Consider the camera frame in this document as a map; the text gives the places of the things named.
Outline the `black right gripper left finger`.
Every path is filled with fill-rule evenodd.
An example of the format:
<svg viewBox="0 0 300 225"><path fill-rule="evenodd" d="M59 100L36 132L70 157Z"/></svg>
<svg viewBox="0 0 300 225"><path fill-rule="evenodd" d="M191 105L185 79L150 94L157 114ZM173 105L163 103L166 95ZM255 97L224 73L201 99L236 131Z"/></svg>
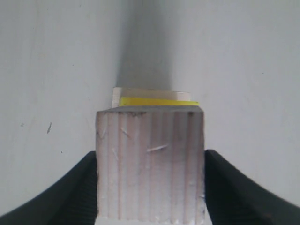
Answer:
<svg viewBox="0 0 300 225"><path fill-rule="evenodd" d="M93 225L98 214L97 160L89 152L47 190L2 215L2 225Z"/></svg>

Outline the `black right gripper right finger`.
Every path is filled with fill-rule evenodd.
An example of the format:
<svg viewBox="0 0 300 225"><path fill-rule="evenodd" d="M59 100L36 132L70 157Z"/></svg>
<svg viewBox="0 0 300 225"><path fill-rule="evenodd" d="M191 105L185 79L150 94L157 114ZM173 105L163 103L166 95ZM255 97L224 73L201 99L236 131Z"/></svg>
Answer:
<svg viewBox="0 0 300 225"><path fill-rule="evenodd" d="M205 201L214 225L298 225L300 209L264 189L215 150L205 152Z"/></svg>

